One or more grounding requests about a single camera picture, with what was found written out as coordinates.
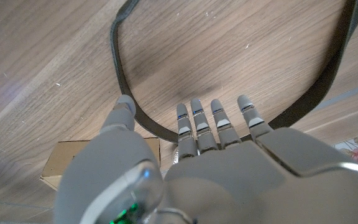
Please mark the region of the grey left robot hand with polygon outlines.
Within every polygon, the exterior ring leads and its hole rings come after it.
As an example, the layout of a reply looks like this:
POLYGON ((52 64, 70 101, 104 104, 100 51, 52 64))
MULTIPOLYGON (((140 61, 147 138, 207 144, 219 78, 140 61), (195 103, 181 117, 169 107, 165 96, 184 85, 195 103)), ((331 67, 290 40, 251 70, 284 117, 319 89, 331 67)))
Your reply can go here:
POLYGON ((177 106, 178 162, 163 174, 120 96, 65 169, 55 223, 358 223, 358 164, 291 128, 272 129, 246 96, 241 141, 218 100, 177 106))

